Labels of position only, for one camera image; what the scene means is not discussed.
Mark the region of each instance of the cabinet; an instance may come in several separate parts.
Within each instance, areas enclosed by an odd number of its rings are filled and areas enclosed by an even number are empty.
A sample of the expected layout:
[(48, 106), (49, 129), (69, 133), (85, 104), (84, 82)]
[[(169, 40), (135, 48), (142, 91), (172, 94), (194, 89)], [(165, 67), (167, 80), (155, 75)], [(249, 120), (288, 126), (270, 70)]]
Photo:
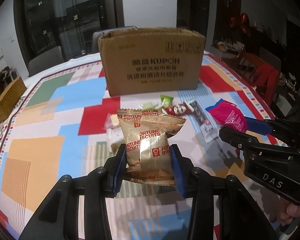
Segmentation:
[(214, 28), (214, 41), (232, 38), (232, 29), (229, 20), (232, 16), (239, 17), (241, 0), (217, 0), (216, 23)]

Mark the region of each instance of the red snack wrapper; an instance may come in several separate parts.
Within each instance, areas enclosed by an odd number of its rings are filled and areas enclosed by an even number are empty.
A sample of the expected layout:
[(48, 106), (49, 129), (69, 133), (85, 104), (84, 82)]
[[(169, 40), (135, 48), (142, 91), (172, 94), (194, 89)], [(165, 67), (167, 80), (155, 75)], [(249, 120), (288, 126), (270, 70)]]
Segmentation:
[(185, 114), (192, 114), (194, 112), (194, 109), (187, 102), (183, 102), (174, 106), (163, 108), (163, 111), (170, 115), (183, 116)]
[(209, 106), (206, 110), (220, 124), (230, 126), (239, 132), (246, 132), (246, 119), (235, 104), (220, 99), (214, 106)]

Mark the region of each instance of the green candy wrapper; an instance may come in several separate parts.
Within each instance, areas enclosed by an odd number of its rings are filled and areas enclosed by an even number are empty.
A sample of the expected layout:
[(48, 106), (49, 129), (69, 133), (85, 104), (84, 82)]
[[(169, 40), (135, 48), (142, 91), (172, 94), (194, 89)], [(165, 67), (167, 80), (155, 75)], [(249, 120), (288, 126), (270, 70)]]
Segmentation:
[(161, 98), (161, 107), (162, 108), (167, 108), (167, 107), (172, 106), (173, 97), (166, 96), (166, 95), (160, 95), (160, 98)]

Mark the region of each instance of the glass door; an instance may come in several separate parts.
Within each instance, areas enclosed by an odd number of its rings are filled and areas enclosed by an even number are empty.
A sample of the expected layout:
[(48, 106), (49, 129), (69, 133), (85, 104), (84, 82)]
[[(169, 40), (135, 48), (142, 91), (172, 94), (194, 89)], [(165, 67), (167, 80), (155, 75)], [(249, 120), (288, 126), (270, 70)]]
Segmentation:
[(91, 52), (92, 35), (101, 30), (98, 0), (52, 0), (66, 58)]
[(25, 0), (25, 16), (36, 55), (60, 45), (66, 60), (91, 53), (93, 33), (107, 28), (104, 0)]
[(31, 47), (38, 56), (55, 47), (49, 0), (25, 0), (25, 16)]

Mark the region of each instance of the orange chair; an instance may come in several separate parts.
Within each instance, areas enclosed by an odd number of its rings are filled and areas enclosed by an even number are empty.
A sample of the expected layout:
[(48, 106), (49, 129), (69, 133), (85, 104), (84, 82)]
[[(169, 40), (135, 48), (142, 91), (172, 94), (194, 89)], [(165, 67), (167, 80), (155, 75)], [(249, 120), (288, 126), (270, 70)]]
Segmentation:
[[(249, 62), (248, 65), (246, 66), (246, 69), (244, 70), (244, 72), (242, 74), (242, 78), (249, 81), (251, 79), (251, 77), (254, 75), (256, 69), (259, 68), (260, 66), (262, 66), (265, 62), (261, 58), (259, 58), (257, 55), (249, 53), (249, 52), (245, 52), (245, 51), (242, 52), (242, 58), (244, 60), (243, 60), (242, 64), (238, 67), (238, 69), (240, 70), (246, 61)], [(246, 74), (247, 74), (247, 71), (248, 71), (249, 67), (251, 66), (251, 64), (254, 65), (254, 69), (252, 70), (251, 74), (249, 75), (249, 77), (247, 79)]]

